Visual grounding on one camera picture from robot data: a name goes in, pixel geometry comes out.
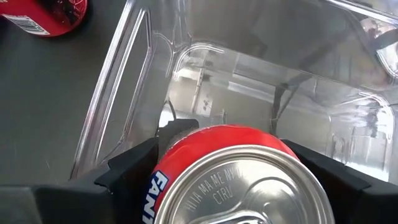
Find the clear plastic bin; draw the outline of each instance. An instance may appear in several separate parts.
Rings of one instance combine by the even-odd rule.
[[[398,184],[398,19],[379,2],[127,0],[72,177],[175,115],[253,126]]]

